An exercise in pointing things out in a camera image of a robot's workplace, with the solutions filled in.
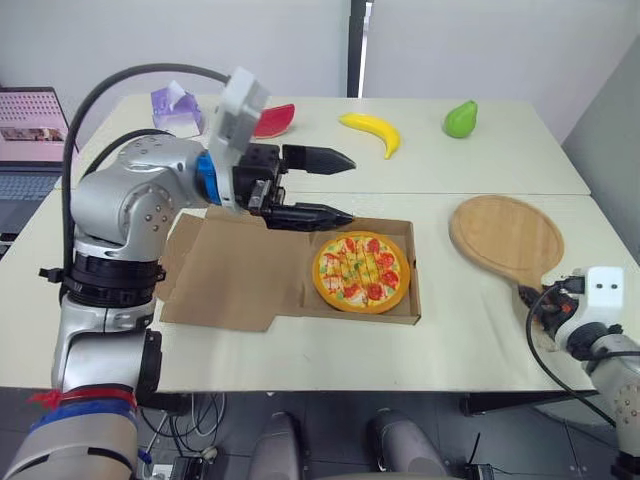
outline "purple object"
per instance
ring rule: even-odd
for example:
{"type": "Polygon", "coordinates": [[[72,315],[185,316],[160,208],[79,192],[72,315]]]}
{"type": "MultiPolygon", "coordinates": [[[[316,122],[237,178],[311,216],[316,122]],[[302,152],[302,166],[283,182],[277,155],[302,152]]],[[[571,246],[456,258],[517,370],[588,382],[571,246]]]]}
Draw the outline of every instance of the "purple object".
{"type": "Polygon", "coordinates": [[[173,81],[166,88],[151,92],[153,124],[176,137],[202,134],[204,118],[196,98],[173,81]]]}

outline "yellow banana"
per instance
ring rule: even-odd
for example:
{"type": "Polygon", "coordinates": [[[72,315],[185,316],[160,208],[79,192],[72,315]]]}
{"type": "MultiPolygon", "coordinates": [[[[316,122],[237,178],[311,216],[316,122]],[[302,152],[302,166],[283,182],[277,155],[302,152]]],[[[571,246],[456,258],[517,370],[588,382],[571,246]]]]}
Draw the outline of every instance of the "yellow banana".
{"type": "Polygon", "coordinates": [[[373,133],[381,138],[386,146],[384,158],[390,158],[400,146],[400,134],[398,131],[393,125],[381,118],[364,113],[345,113],[340,117],[340,123],[356,130],[373,133]]]}

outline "laptop screen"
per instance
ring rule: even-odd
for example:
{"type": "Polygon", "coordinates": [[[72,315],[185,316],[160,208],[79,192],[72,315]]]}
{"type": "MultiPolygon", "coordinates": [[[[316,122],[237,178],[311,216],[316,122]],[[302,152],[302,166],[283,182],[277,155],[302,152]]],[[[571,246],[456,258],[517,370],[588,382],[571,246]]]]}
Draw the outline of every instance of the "laptop screen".
{"type": "Polygon", "coordinates": [[[0,167],[61,164],[67,132],[53,88],[0,88],[0,167]]]}

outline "green pear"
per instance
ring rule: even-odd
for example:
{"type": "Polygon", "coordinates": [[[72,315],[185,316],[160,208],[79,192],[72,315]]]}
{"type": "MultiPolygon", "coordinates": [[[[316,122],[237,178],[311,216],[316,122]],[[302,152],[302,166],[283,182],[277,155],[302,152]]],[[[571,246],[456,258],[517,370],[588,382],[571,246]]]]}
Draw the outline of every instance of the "green pear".
{"type": "Polygon", "coordinates": [[[454,138],[464,138],[476,128],[478,104],[473,100],[451,110],[444,119],[444,133],[454,138]]]}

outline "pizza topping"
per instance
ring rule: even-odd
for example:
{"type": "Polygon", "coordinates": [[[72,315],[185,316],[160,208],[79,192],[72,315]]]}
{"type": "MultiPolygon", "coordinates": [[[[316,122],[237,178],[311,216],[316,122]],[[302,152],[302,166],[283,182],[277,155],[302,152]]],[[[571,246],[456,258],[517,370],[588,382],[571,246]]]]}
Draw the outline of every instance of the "pizza topping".
{"type": "Polygon", "coordinates": [[[349,250],[351,253],[355,253],[356,244],[353,242],[352,238],[345,238],[344,243],[347,245],[347,250],[349,250]]]}
{"type": "Polygon", "coordinates": [[[367,296],[371,300],[380,300],[382,298],[382,287],[379,283],[371,283],[367,285],[367,296]]]}
{"type": "Polygon", "coordinates": [[[388,252],[381,253],[380,256],[376,258],[376,263],[378,265],[383,266],[384,268],[391,267],[391,265],[393,265],[393,262],[394,262],[393,255],[388,252]]]}
{"type": "Polygon", "coordinates": [[[369,253],[378,253],[380,251],[380,242],[377,238],[372,238],[367,243],[367,252],[369,253]]]}
{"type": "Polygon", "coordinates": [[[382,274],[382,283],[390,286],[394,290],[398,286],[399,281],[400,281],[400,278],[398,278],[398,275],[395,272],[392,272],[391,270],[388,270],[382,274]]]}
{"type": "Polygon", "coordinates": [[[344,292],[345,298],[353,297],[358,290],[360,290],[360,286],[357,283],[354,283],[350,287],[344,287],[343,292],[344,292]]]}

